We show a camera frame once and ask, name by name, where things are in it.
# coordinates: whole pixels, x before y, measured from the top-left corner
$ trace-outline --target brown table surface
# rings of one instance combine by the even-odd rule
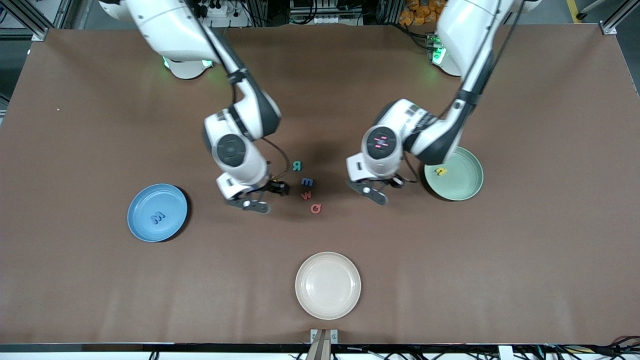
[[[33,44],[0,129],[1,342],[290,343],[326,327],[346,343],[608,343],[640,332],[640,101],[615,37],[518,27],[461,142],[483,164],[480,193],[443,202],[410,184],[380,207],[345,185],[345,158],[386,103],[438,113],[459,79],[391,27],[227,36],[282,110],[272,140],[303,163],[290,197],[268,197],[268,216],[224,205],[202,142],[204,117],[230,100],[221,68],[179,80],[136,31],[52,30]],[[319,215],[298,195],[302,177],[316,180]],[[193,216],[149,244],[125,214],[154,183],[183,188]],[[298,267],[321,251],[362,276],[358,305],[336,321],[306,314],[294,293]]]

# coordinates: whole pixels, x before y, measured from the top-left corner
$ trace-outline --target white plate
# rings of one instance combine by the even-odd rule
[[[347,257],[320,252],[298,270],[296,296],[302,308],[318,319],[341,318],[358,303],[360,274]]]

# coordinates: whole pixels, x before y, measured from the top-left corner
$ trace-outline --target cable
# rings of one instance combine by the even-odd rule
[[[493,70],[495,69],[495,66],[498,65],[498,61],[500,61],[500,57],[502,56],[502,53],[504,52],[504,49],[507,47],[507,43],[509,42],[509,39],[511,38],[511,35],[513,34],[513,30],[516,29],[516,25],[518,24],[518,20],[520,20],[520,15],[522,15],[523,7],[524,7],[524,1],[522,1],[520,3],[520,8],[518,9],[518,13],[516,14],[516,17],[513,20],[513,25],[511,25],[511,29],[509,29],[509,33],[507,34],[507,37],[502,42],[502,46],[500,47],[500,51],[498,51],[498,56],[495,57],[495,61],[493,62],[493,66],[491,67],[491,72],[493,72]]]
[[[277,146],[267,138],[262,138],[262,139],[269,145],[273,146],[273,148],[276,149],[280,153],[280,155],[282,155],[282,157],[284,158],[284,162],[286,166],[284,171],[279,173],[277,176],[271,176],[272,180],[278,181],[281,177],[283,177],[284,175],[286,175],[286,173],[289,172],[289,168],[291,167],[291,162],[289,161],[289,157],[287,156],[287,153],[284,152],[284,150],[282,150],[279,146]]]
[[[640,340],[640,336],[621,336],[620,338],[616,339],[617,341],[611,343],[609,345],[609,347],[619,347],[621,344],[626,343],[627,341],[630,340]]]
[[[480,56],[480,49],[483,48],[484,44],[486,43],[486,41],[489,39],[489,29],[491,29],[493,27],[493,25],[495,24],[495,21],[498,19],[498,11],[500,10],[500,5],[502,4],[502,0],[498,0],[498,5],[496,5],[495,7],[495,11],[494,11],[494,16],[493,19],[491,21],[491,24],[489,25],[486,34],[484,35],[484,39],[482,40],[482,42],[480,43],[480,46],[478,47],[478,51],[476,52],[476,55],[474,56],[473,61],[471,62],[471,64],[475,64],[476,61],[478,60],[478,57]],[[522,6],[524,5],[524,1],[522,2],[522,4],[520,4],[520,10],[518,11],[518,14],[522,13]],[[513,29],[515,28],[518,19],[520,18],[520,16],[518,15],[518,17],[515,19],[514,23],[513,23],[513,27],[511,28],[510,31],[513,31]],[[507,41],[509,41],[509,37],[507,36],[507,39],[505,39],[505,41],[502,43],[502,49],[504,50],[504,46],[506,45]],[[469,67],[469,69],[467,70],[467,73],[465,74],[465,77],[463,78],[462,83],[460,84],[460,86],[458,87],[458,90],[456,91],[456,94],[460,93],[460,90],[462,90],[463,86],[465,86],[465,80],[469,77],[469,74],[471,73],[471,69],[472,67]],[[442,110],[442,112],[438,115],[438,119],[442,119],[442,117],[449,111],[449,109],[451,108],[451,106],[453,105],[453,103],[456,101],[456,96],[453,97],[453,99],[451,99],[451,102],[449,103],[449,105],[447,105],[444,110]]]
[[[413,166],[411,166],[411,163],[409,162],[409,159],[406,156],[406,152],[403,152],[402,157],[404,158],[404,162],[406,163],[406,166],[409,167],[409,170],[411,170],[411,173],[413,174],[413,178],[415,180],[407,180],[405,179],[405,181],[407,183],[411,183],[411,184],[417,184],[418,183],[418,173],[415,171],[415,169],[413,168]]]
[[[220,64],[222,65],[222,68],[225,69],[227,76],[229,76],[230,75],[229,69],[225,65],[225,61],[222,59],[222,56],[220,56],[220,52],[218,51],[216,46],[213,44],[213,40],[211,40],[211,36],[209,36],[209,33],[204,29],[204,25],[202,25],[200,21],[198,21],[198,18],[196,18],[196,23],[198,24],[200,31],[202,31],[202,34],[204,35],[204,38],[206,39],[207,43],[211,47],[211,50],[213,50],[213,52],[216,54],[216,56],[220,60]],[[236,103],[236,100],[237,100],[236,86],[233,85],[232,83],[229,83],[229,85],[231,86],[231,105],[233,105]]]
[[[569,354],[569,356],[571,356],[572,358],[574,358],[574,360],[582,360],[581,358],[577,357],[574,353],[572,353],[571,351],[569,351],[568,348],[566,347],[561,347],[560,345],[556,345],[556,347],[562,351],[565,351],[567,354]]]
[[[312,22],[317,14],[318,14],[318,2],[317,2],[317,0],[314,0],[313,4],[309,8],[309,15],[307,16],[306,20],[304,20],[303,22],[296,22],[295,20],[289,19],[289,21],[291,21],[292,23],[294,23],[296,25],[306,25],[309,22]]]
[[[2,22],[6,19],[7,14],[9,14],[8,11],[6,11],[6,9],[0,8],[0,15],[4,13],[4,16],[2,17],[2,20],[0,20],[0,24],[2,24]]]
[[[227,1],[227,4],[229,4],[229,6],[233,9],[233,10],[240,10],[241,6],[238,6],[238,0],[236,0],[236,5],[232,6],[231,5],[231,1]]]
[[[247,8],[246,8],[246,6],[244,5],[244,2],[240,1],[240,5],[242,5],[242,7],[243,7],[243,9],[244,9],[244,13],[246,14],[246,16],[247,16],[248,18],[249,18],[249,17],[251,17],[251,20],[253,21],[253,27],[254,27],[254,28],[256,28],[256,27],[257,27],[257,26],[256,26],[256,23],[258,23],[258,22],[256,21],[256,19],[259,19],[259,20],[264,21],[264,23],[265,23],[265,24],[267,23],[267,20],[266,20],[266,19],[263,19],[263,18],[261,18],[261,17],[255,17],[255,16],[253,16],[253,14],[249,11],[249,9],[247,9]]]
[[[151,351],[151,354],[149,355],[149,360],[158,360],[160,359],[160,351]]]
[[[399,352],[392,352],[391,354],[387,355],[385,357],[385,360],[389,360],[393,355],[399,355],[400,357],[402,357],[404,360],[409,360],[406,358],[406,356],[400,354]]]
[[[425,50],[436,50],[436,49],[439,49],[438,47],[434,47],[434,46],[422,45],[422,44],[420,44],[420,42],[418,42],[418,40],[415,39],[415,38],[427,39],[427,38],[429,38],[427,35],[422,35],[422,34],[411,32],[411,31],[409,31],[408,28],[403,28],[402,26],[396,24],[395,22],[385,22],[383,25],[391,25],[394,28],[402,31],[403,33],[405,33],[407,35],[409,35],[409,37],[411,38],[413,43],[415,45],[417,45],[418,47],[420,47],[421,49],[425,49]]]

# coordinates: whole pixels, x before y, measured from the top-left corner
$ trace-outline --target blue plate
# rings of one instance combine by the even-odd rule
[[[167,240],[187,219],[187,198],[169,184],[155,184],[142,190],[129,205],[127,224],[138,239],[155,243]]]

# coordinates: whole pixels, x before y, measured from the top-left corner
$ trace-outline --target robotic arm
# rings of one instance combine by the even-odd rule
[[[205,119],[205,142],[224,171],[217,183],[227,204],[268,213],[263,193],[287,195],[289,187],[270,177],[267,161],[253,142],[273,134],[282,116],[227,41],[199,23],[184,0],[101,0],[100,4],[116,19],[132,19],[149,46],[168,60],[178,77],[201,74],[208,67],[203,59],[219,63],[227,71],[234,99],[228,108]],[[237,102],[235,86],[244,95]]]
[[[464,124],[493,70],[492,44],[498,25],[510,8],[527,12],[540,1],[449,0],[436,33],[449,60],[464,75],[446,116],[433,115],[406,99],[388,104],[365,133],[361,152],[347,158],[348,186],[385,205],[388,198],[380,190],[386,185],[404,185],[397,174],[404,151],[426,165],[445,163],[460,142]],[[374,183],[381,187],[374,188]]]

